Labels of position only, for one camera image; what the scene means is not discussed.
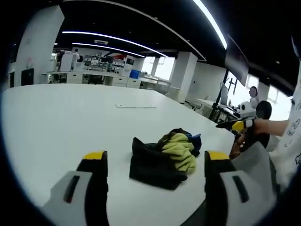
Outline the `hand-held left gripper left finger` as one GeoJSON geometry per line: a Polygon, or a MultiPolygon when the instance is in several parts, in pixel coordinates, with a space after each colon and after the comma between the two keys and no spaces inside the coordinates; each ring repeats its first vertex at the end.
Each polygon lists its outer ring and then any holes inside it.
{"type": "Polygon", "coordinates": [[[50,190],[43,213],[56,226],[107,226],[108,155],[86,154],[50,190]]]}

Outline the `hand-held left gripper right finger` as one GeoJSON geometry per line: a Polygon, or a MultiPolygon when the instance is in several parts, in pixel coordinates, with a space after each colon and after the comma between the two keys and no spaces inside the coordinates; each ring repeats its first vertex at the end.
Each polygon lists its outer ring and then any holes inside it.
{"type": "Polygon", "coordinates": [[[276,201],[267,159],[252,168],[205,151],[204,171],[206,226],[254,226],[276,201]]]}

